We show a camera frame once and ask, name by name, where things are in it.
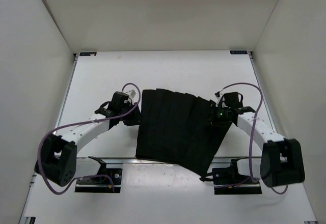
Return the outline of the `black pleated skirt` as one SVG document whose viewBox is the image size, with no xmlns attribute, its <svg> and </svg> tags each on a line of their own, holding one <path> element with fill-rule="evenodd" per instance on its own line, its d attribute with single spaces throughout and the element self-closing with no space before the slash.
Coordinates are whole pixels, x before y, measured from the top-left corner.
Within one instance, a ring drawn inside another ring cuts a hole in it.
<svg viewBox="0 0 326 224">
<path fill-rule="evenodd" d="M 215 122 L 215 103 L 165 89 L 143 90 L 135 156 L 207 174 L 231 122 Z"/>
</svg>

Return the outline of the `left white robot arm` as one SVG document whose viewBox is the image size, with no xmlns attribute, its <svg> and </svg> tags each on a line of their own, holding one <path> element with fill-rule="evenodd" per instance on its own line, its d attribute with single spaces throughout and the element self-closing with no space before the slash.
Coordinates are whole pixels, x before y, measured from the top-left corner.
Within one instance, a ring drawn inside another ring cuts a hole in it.
<svg viewBox="0 0 326 224">
<path fill-rule="evenodd" d="M 44 140 L 40 149 L 41 158 L 35 165 L 38 174 L 60 187 L 69 185 L 74 179 L 91 178 L 99 184 L 109 180 L 104 161 L 87 156 L 78 158 L 78 153 L 88 143 L 114 126 L 123 122 L 126 126 L 140 123 L 141 113 L 134 102 L 135 90 L 117 91 L 111 101 L 103 103 L 82 125 L 71 126 L 69 131 Z"/>
</svg>

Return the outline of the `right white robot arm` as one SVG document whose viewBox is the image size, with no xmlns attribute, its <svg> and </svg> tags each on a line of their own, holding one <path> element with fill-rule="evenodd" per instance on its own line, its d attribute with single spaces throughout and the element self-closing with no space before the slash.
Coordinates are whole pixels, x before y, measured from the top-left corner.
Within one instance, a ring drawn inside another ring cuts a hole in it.
<svg viewBox="0 0 326 224">
<path fill-rule="evenodd" d="M 258 118 L 256 110 L 243 105 L 243 95 L 239 92 L 215 95 L 218 102 L 213 109 L 214 123 L 219 126 L 233 123 L 250 137 L 249 144 L 256 144 L 262 152 L 259 159 L 253 158 L 252 153 L 242 159 L 232 159 L 228 171 L 230 181 L 238 184 L 245 178 L 253 182 L 262 180 L 269 188 L 304 182 L 302 150 L 296 139 L 288 139 L 268 127 Z"/>
</svg>

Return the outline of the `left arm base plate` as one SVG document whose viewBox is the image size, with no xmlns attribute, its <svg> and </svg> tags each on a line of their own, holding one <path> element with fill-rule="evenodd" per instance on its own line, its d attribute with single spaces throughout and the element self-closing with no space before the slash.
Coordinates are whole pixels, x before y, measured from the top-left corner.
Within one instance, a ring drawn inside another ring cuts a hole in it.
<svg viewBox="0 0 326 224">
<path fill-rule="evenodd" d="M 75 185 L 75 192 L 77 193 L 120 193 L 122 185 L 123 168 L 109 167 L 101 174 L 108 175 L 107 177 L 96 177 L 77 180 Z"/>
</svg>

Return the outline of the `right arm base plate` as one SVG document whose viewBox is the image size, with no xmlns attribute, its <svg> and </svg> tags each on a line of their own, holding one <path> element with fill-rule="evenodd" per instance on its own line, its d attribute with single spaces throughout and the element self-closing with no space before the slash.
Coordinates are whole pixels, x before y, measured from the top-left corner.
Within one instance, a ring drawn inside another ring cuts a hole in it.
<svg viewBox="0 0 326 224">
<path fill-rule="evenodd" d="M 259 183 L 254 183 L 250 176 L 239 174 L 236 166 L 213 168 L 201 177 L 202 182 L 212 182 L 215 195 L 257 195 L 262 194 Z"/>
</svg>

